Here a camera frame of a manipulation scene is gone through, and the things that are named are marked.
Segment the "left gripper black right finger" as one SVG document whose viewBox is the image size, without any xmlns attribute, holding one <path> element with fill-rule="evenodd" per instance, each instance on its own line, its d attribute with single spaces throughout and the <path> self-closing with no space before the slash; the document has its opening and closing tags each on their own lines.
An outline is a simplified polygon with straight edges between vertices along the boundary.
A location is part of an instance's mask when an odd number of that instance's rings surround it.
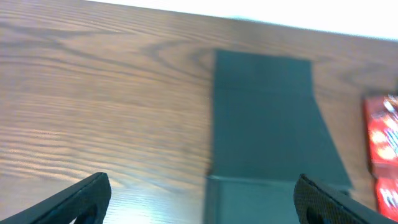
<svg viewBox="0 0 398 224">
<path fill-rule="evenodd" d="M 397 224 L 305 174 L 295 184 L 294 205 L 301 224 Z"/>
</svg>

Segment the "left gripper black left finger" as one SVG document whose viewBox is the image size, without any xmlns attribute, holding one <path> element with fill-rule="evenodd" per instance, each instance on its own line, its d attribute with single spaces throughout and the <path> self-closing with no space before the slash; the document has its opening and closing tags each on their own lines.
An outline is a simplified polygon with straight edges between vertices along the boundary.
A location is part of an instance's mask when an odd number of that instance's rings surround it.
<svg viewBox="0 0 398 224">
<path fill-rule="evenodd" d="M 108 175 L 97 172 L 1 224 L 102 224 L 110 199 Z"/>
</svg>

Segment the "black gift box with lid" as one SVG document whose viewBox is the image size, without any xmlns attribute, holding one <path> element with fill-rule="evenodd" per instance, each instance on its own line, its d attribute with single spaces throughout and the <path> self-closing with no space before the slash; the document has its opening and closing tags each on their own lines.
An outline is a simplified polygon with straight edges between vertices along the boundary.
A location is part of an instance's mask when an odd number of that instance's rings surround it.
<svg viewBox="0 0 398 224">
<path fill-rule="evenodd" d="M 313 92 L 309 60 L 217 50 L 205 223 L 297 223 L 300 174 L 352 187 Z"/>
</svg>

